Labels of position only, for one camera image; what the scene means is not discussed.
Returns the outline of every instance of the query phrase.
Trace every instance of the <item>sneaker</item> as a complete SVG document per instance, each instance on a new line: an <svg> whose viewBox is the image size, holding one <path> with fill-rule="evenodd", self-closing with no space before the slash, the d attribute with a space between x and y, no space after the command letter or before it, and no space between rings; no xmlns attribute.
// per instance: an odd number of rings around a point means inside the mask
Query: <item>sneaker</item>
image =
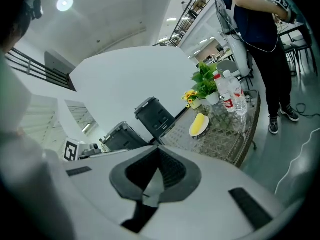
<svg viewBox="0 0 320 240"><path fill-rule="evenodd" d="M299 116L298 114L294 111L294 109L291 107L291 105L287 105L286 107L282 108L280 106L280 112L283 115L286 115L292 122L298 122L299 121Z"/></svg>
<svg viewBox="0 0 320 240"><path fill-rule="evenodd" d="M277 116L270 116L269 131L272 134L278 133L279 127L278 127L278 117Z"/></svg>

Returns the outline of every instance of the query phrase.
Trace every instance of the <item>black vent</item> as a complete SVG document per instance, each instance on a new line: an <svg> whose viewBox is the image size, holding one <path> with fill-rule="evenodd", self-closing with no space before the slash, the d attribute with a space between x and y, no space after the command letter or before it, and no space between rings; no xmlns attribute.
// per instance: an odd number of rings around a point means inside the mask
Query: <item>black vent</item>
<svg viewBox="0 0 320 240"><path fill-rule="evenodd" d="M186 176L186 167L160 149L154 150L125 170L126 177L143 191L159 168L164 188L178 184Z"/></svg>

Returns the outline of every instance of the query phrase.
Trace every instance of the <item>person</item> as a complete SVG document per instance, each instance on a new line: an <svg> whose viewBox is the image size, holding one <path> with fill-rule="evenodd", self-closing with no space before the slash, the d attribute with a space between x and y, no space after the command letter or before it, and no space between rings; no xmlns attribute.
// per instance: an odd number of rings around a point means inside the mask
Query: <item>person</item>
<svg viewBox="0 0 320 240"><path fill-rule="evenodd" d="M187 4L185 1L183 1L182 3L182 10L185 11L187 9ZM193 18L194 20L198 17L198 14L196 14L196 12L192 9L190 9L188 11L188 14L191 16L191 18Z"/></svg>
<svg viewBox="0 0 320 240"><path fill-rule="evenodd" d="M21 10L11 27L7 31L2 31L0 34L0 49L4 54L7 54L27 33L31 21L30 7L26 2L23 2Z"/></svg>
<svg viewBox="0 0 320 240"><path fill-rule="evenodd" d="M223 0L226 8L235 4L234 20L246 48L253 56L263 79L269 110L268 129L277 134L278 111L291 121L299 120L291 107L292 88L290 68L273 14L280 20L288 18L288 12L275 3L264 0Z"/></svg>

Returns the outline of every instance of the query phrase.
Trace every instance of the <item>white wall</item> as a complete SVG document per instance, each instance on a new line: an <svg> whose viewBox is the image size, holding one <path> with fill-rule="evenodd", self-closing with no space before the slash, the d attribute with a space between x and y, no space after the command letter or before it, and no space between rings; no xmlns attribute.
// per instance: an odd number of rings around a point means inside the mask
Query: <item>white wall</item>
<svg viewBox="0 0 320 240"><path fill-rule="evenodd" d="M197 60L196 57L191 57L189 60L192 61L195 65L199 64L199 61Z"/></svg>
<svg viewBox="0 0 320 240"><path fill-rule="evenodd" d="M147 32L141 32L139 34L136 34L134 36L131 36L129 38L126 38L122 41L117 42L116 44L110 46L107 48L104 53L111 52L115 50L125 49L125 48L131 48L131 47L140 47L140 46L147 46L148 42L146 41L146 35Z"/></svg>
<svg viewBox="0 0 320 240"><path fill-rule="evenodd" d="M63 99L58 99L58 120L66 133L66 135L74 140L89 143L88 137L82 132L82 129L77 124L71 114L67 103Z"/></svg>
<svg viewBox="0 0 320 240"><path fill-rule="evenodd" d="M185 107L181 96L194 82L195 65L176 47L147 46L106 52L83 61L70 75L85 106L108 133L122 121L145 140L153 137L134 112L149 97L175 117Z"/></svg>
<svg viewBox="0 0 320 240"><path fill-rule="evenodd" d="M33 44L28 42L24 37L15 44L14 48L33 58L37 62L43 65L45 64L45 51L38 49Z"/></svg>

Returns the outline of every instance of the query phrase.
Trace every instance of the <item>black pants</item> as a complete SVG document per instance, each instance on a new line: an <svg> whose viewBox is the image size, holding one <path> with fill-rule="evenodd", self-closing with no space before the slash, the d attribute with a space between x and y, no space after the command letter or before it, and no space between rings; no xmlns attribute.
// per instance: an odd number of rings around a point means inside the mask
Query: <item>black pants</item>
<svg viewBox="0 0 320 240"><path fill-rule="evenodd" d="M263 43L255 43L252 45L265 51L272 51L274 48L272 45ZM271 53L258 50L249 45L246 47L260 70L265 85L269 114L271 117L276 117L280 107L279 103L282 107L290 104L292 87L290 68L283 50L283 45L281 42L278 42L275 50Z"/></svg>
<svg viewBox="0 0 320 240"><path fill-rule="evenodd" d="M198 14L194 10L189 10L188 14L195 20Z"/></svg>

